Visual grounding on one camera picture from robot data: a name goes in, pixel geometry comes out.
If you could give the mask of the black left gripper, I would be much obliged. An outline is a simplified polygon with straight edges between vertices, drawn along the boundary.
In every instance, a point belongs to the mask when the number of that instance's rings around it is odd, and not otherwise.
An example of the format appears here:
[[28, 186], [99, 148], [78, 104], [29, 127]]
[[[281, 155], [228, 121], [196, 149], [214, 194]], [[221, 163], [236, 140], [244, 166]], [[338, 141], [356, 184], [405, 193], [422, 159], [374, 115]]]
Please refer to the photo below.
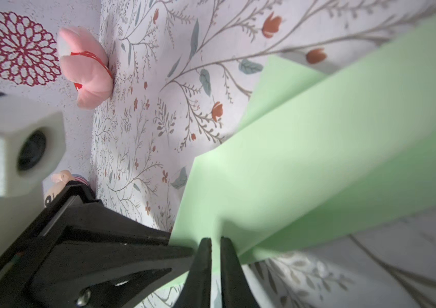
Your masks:
[[135, 307], [190, 269], [169, 239], [70, 185], [0, 257], [0, 307]]

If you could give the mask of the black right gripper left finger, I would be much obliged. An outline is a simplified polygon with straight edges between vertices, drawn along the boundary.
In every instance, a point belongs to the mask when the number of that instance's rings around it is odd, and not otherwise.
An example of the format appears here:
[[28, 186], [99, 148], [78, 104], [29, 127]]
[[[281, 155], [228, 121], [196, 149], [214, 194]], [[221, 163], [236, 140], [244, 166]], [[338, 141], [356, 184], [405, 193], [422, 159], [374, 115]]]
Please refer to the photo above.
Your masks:
[[174, 308], [210, 307], [211, 269], [211, 239], [203, 238]]

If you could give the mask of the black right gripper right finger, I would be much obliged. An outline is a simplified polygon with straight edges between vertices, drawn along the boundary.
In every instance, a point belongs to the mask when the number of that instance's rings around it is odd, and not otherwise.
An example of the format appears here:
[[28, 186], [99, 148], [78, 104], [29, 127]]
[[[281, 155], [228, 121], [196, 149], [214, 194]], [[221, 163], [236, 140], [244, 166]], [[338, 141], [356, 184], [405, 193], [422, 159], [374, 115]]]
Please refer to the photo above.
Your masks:
[[224, 308], [260, 308], [249, 288], [233, 243], [228, 237], [220, 239], [220, 279]]

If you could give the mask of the light green paper sheet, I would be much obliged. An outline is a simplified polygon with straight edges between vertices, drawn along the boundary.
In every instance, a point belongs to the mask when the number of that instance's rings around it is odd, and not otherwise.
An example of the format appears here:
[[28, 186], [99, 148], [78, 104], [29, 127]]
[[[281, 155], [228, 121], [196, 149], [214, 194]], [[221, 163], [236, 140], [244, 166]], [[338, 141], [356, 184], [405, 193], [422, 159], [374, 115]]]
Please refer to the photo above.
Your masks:
[[294, 94], [269, 59], [240, 130], [193, 163], [170, 237], [245, 263], [436, 206], [436, 16]]

